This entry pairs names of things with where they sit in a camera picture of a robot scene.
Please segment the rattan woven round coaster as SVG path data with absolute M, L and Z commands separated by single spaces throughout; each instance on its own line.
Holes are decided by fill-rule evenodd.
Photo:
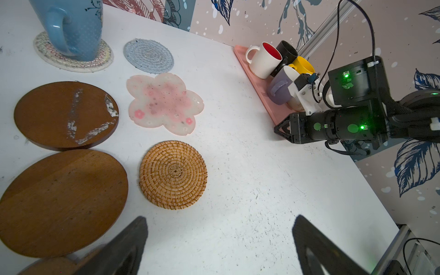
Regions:
M 180 210 L 195 204 L 207 185 L 207 167 L 191 145 L 169 140 L 145 154 L 139 169 L 139 187 L 152 204 Z

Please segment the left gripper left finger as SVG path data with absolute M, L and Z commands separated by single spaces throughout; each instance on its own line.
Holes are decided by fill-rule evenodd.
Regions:
M 138 216 L 75 274 L 137 275 L 148 234 L 146 218 Z

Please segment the beige woven round coaster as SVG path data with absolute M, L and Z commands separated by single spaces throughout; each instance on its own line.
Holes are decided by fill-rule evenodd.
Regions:
M 101 40 L 97 56 L 92 61 L 79 61 L 62 55 L 49 41 L 46 32 L 41 32 L 33 41 L 38 56 L 48 64 L 65 71 L 76 73 L 94 73 L 109 67 L 114 59 L 111 47 Z

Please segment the pink rectangular tray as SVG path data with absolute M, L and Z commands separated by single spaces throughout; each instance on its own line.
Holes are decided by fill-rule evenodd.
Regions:
M 272 77 L 269 79 L 260 79 L 257 76 L 255 76 L 246 61 L 245 53 L 247 51 L 247 47 L 243 47 L 240 45 L 237 45 L 233 48 L 233 52 L 235 53 L 239 63 L 241 64 L 243 70 L 245 71 L 248 79 L 252 83 L 253 88 L 255 89 L 256 93 L 258 94 L 262 104 L 264 105 L 266 112 L 270 116 L 272 122 L 277 125 L 280 122 L 282 122 L 288 115 L 291 113 L 294 113 L 293 109 L 285 103 L 283 105 L 277 105 L 274 102 L 271 101 L 271 99 L 268 97 L 266 93 L 266 89 L 268 88 L 268 85 L 272 81 Z

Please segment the brown wooden round coaster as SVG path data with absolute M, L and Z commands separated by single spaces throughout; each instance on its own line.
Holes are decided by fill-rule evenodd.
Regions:
M 28 257 L 73 253 L 111 228 L 127 196 L 127 173 L 111 155 L 51 155 L 24 170 L 3 194 L 1 241 Z

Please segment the dark brown scratched round coaster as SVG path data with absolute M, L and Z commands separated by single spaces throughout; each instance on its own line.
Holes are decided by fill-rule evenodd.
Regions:
M 14 122 L 45 149 L 89 149 L 107 140 L 119 122 L 119 107 L 106 91 L 78 81 L 39 86 L 14 109 Z

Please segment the blue woven round coaster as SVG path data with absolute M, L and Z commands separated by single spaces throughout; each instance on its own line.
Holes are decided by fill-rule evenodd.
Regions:
M 171 52 L 154 40 L 133 39 L 125 44 L 123 53 L 130 64 L 146 73 L 167 73 L 174 67 Z

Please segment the pink flower resin coaster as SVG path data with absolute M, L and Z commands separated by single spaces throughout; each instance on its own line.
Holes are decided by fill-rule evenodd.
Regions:
M 134 97 L 128 108 L 129 118 L 144 128 L 164 126 L 175 135 L 189 135 L 196 126 L 195 116 L 205 107 L 202 98 L 172 73 L 132 76 L 126 87 Z

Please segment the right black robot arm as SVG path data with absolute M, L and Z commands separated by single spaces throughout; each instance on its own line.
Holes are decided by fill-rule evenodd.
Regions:
M 440 141 L 440 92 L 411 93 L 400 106 L 409 112 L 382 106 L 377 99 L 358 106 L 307 115 L 291 113 L 274 127 L 275 134 L 294 144 L 324 141 L 326 147 L 342 141 L 371 144 L 377 150 L 389 138 L 410 138 L 422 142 Z

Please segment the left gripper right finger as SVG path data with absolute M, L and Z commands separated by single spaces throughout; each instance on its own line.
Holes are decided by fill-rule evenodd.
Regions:
M 292 235 L 304 275 L 367 274 L 304 216 L 296 217 Z

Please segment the light blue mug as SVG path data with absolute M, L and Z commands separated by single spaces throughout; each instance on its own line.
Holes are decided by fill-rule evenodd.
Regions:
M 58 52 L 79 61 L 96 58 L 102 40 L 103 1 L 34 0 L 30 4 Z

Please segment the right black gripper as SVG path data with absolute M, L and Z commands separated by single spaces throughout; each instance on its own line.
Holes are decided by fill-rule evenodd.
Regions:
M 294 144 L 351 140 L 370 143 L 375 150 L 388 141 L 386 118 L 377 103 L 294 112 L 274 127 L 274 133 Z

